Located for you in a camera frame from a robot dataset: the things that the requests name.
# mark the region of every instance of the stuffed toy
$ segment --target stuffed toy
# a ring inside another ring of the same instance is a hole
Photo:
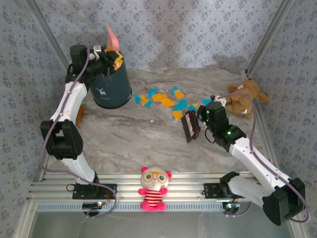
[[[159,167],[143,167],[141,173],[143,188],[139,189],[139,194],[145,195],[141,209],[147,212],[165,211],[166,205],[163,203],[162,196],[168,192],[166,187],[172,174]]]
[[[261,92],[259,85],[250,78],[246,79],[240,86],[230,84],[228,86],[228,91],[230,93],[242,93],[251,99],[257,98],[261,103],[269,101],[268,96]],[[252,104],[247,98],[234,95],[226,97],[226,100],[227,109],[232,114],[245,116],[247,118],[253,117],[253,114],[251,113]]]

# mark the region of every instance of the pink plush doll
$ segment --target pink plush doll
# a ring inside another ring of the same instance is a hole
[[[145,195],[141,209],[148,212],[165,211],[166,205],[163,203],[162,195],[168,192],[166,187],[172,174],[159,167],[143,167],[141,173],[143,188],[139,189],[139,194]]]

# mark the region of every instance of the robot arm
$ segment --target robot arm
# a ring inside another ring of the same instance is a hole
[[[290,183],[303,198],[304,183],[299,178],[291,179],[277,169],[257,149],[251,151],[250,140],[245,133],[229,124],[225,102],[218,99],[218,96],[211,98],[212,102],[200,106],[198,117],[212,133],[215,143],[240,160],[260,182],[259,185],[247,181],[238,173],[231,172],[220,179],[224,194],[240,195],[263,207],[267,217],[276,225],[281,225],[303,211],[304,206],[299,196],[283,180]]]
[[[83,140],[75,126],[79,107],[87,95],[87,88],[84,83],[76,83],[70,93],[69,89],[73,83],[74,82],[66,83],[65,92],[57,110],[50,121],[42,122],[41,131],[43,137],[45,137],[53,121],[60,115],[55,130],[53,130],[50,135],[47,151],[50,155],[54,155],[57,159],[62,161],[70,171],[85,180],[93,182],[95,172],[89,167],[82,153]],[[60,113],[66,95],[69,93],[70,96],[66,102],[63,113]],[[80,179],[77,179],[76,183],[87,184]]]
[[[83,140],[75,126],[75,122],[80,105],[87,95],[91,83],[100,74],[107,76],[116,71],[122,64],[122,54],[120,52],[105,52],[105,49],[105,47],[101,46],[94,46],[90,49],[91,53],[87,67],[79,80],[74,82],[83,70],[88,55],[87,48],[83,45],[75,45],[70,48],[72,64],[67,71],[64,95],[50,120],[41,123],[42,136],[45,138],[53,122],[58,118],[58,122],[46,145],[47,152],[61,160],[71,172],[89,182],[96,181],[98,177],[89,167],[82,153]],[[79,178],[76,183],[87,184]]]

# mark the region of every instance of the blue paper piece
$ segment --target blue paper piece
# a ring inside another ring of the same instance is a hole
[[[204,99],[202,99],[202,102],[203,102],[203,104],[207,105],[208,103],[211,102],[211,99],[204,98]]]
[[[182,100],[179,101],[178,104],[176,104],[174,106],[174,111],[183,110],[183,109],[185,109],[187,107],[188,107],[187,100],[186,99],[182,99]]]
[[[144,104],[144,107],[149,108],[152,104],[152,100],[149,100],[147,103]]]
[[[195,108],[194,105],[190,105],[190,106],[188,107],[188,110],[189,110],[189,111],[195,111],[195,112],[197,112],[197,109]]]
[[[171,92],[171,95],[175,95],[175,90],[179,89],[178,87],[174,86]]]
[[[158,91],[157,88],[150,88],[149,89],[149,98],[151,98],[157,91]]]
[[[138,94],[135,94],[135,102],[138,104],[142,101],[142,98]]]

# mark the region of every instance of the white plush head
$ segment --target white plush head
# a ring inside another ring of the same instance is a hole
[[[161,188],[168,186],[168,180],[172,177],[169,171],[159,167],[143,167],[141,173],[141,185],[147,190],[160,191]]]

